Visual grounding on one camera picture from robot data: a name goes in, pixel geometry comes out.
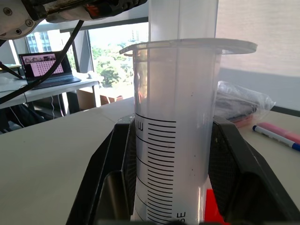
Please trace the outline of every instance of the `white table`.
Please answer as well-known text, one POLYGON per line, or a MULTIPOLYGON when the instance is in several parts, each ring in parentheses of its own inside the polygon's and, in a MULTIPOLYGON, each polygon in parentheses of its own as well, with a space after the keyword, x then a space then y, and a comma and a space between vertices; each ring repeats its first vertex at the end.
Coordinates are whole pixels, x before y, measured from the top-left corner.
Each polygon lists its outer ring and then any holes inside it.
MULTIPOLYGON (((64 225, 90 157, 133 99, 0 135, 0 224, 64 225)), ((300 133, 300 119, 271 112, 264 121, 300 133)), ((243 137, 267 160, 300 209, 300 154, 254 133, 243 137)))
MULTIPOLYGON (((98 88, 98 85, 99 85, 98 80, 97 79, 87 79, 87 78, 83 78, 80 76, 78 76, 78 77, 81 79, 80 82, 69 83, 69 84, 64 84, 64 85, 50 87, 50 88, 29 90, 25 93, 27 101, 31 102, 31 101, 39 100, 42 98, 47 98, 47 97, 50 97, 53 95, 62 94, 63 104, 64 104, 64 107, 66 110, 65 113, 68 114, 68 100, 67 100, 66 92, 78 90, 80 88, 85 88, 85 87, 92 87, 92 90, 94 93, 94 105, 95 105, 95 107, 100 107, 101 103, 100 103, 100 94, 99 94, 99 88, 98 88)), ((24 80, 15 80, 13 82, 13 84, 9 84, 9 85, 13 85, 14 87, 16 87, 16 89, 18 89, 26 84, 27 84, 27 81, 24 79, 24 80)), ((3 97, 11 92, 12 91, 0 92, 0 97, 3 97)), ((7 108, 10 106, 14 106, 14 105, 19 105, 19 104, 22 104, 25 102, 26 102, 25 96, 22 94, 20 96, 17 96, 15 98, 1 104, 0 109, 7 108)))

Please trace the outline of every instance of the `red object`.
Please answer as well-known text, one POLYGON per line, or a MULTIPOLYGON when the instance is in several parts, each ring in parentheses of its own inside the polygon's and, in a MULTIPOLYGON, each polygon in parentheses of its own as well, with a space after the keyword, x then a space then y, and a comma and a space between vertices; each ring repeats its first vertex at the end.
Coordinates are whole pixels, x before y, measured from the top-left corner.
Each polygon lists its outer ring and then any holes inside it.
POLYGON ((206 191, 204 221, 205 222, 218 222, 223 225, 230 224, 230 223, 225 223, 221 214, 219 213, 215 195, 214 195, 212 189, 207 189, 207 191, 206 191))

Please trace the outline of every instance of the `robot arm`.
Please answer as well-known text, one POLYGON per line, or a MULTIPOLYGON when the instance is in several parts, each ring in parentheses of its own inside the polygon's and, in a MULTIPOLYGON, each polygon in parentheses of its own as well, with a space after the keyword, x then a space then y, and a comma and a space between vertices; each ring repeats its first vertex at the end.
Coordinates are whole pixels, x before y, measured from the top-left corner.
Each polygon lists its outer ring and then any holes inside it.
POLYGON ((147 0, 1 0, 0 39, 22 38, 44 19, 50 23, 99 20, 147 0))

